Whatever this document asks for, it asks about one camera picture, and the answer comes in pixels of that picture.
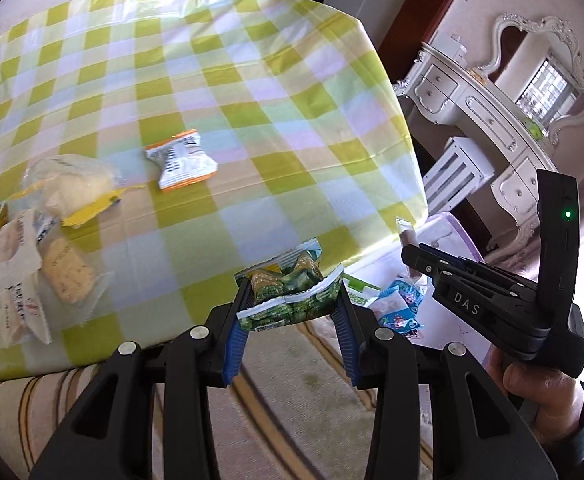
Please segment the person right hand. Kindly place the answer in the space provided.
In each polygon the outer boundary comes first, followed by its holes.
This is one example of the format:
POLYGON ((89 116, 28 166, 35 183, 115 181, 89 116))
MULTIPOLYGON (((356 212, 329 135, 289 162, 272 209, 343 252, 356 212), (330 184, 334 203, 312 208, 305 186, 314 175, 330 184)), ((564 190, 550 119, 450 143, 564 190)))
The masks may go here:
POLYGON ((505 396, 511 393, 538 405, 532 430, 541 444, 555 444, 580 426, 584 389, 578 380, 560 370, 507 364, 506 356, 494 346, 487 352, 484 368, 505 396))

